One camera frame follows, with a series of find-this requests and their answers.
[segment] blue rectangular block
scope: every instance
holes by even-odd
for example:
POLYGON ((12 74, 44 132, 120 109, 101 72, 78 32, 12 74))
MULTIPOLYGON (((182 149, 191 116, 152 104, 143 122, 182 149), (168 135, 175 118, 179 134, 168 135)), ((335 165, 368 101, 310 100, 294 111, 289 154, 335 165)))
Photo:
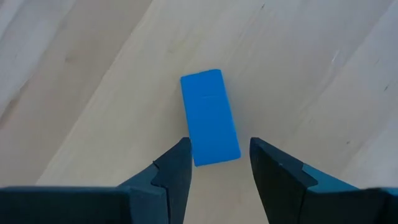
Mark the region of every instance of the blue rectangular block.
POLYGON ((195 165, 240 158, 221 70, 184 76, 181 89, 195 165))

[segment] light wood floor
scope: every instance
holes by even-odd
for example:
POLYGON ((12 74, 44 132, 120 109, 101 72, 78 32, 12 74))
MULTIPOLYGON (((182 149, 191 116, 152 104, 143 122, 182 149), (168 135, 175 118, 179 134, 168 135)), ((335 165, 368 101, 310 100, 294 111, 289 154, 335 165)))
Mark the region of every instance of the light wood floor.
POLYGON ((398 186, 395 0, 0 0, 0 185, 118 185, 188 136, 179 78, 223 71, 243 158, 185 223, 267 223, 249 139, 398 186))

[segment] blue block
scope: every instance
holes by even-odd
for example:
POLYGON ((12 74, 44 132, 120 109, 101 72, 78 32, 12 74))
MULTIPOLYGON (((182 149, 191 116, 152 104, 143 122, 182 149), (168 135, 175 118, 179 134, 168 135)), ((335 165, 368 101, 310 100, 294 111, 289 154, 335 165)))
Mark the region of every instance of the blue block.
POLYGON ((181 89, 195 165, 240 158, 221 70, 184 76, 181 89))

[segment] foam block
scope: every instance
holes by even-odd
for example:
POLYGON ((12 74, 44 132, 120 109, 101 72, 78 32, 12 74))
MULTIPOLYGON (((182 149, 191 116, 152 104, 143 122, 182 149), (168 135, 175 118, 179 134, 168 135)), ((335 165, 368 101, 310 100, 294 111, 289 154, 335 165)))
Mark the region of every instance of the foam block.
POLYGON ((195 165, 240 158, 221 70, 184 76, 181 88, 195 165))

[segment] wood grain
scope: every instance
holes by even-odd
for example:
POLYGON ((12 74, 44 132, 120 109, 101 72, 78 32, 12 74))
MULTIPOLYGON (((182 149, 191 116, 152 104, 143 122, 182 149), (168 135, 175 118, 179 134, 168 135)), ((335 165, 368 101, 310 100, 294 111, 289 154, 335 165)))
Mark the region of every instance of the wood grain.
POLYGON ((249 138, 341 176, 397 106, 396 12, 390 0, 155 0, 37 183, 136 174, 188 135, 180 76, 221 68, 244 157, 193 170, 185 223, 266 223, 249 138))
POLYGON ((75 0, 6 1, 0 15, 0 117, 31 77, 75 0))
POLYGON ((398 110, 391 115, 380 133, 370 138, 353 156, 341 175, 342 179, 362 188, 398 186, 398 110))
POLYGON ((150 1, 78 1, 0 129, 0 185, 34 184, 150 1))

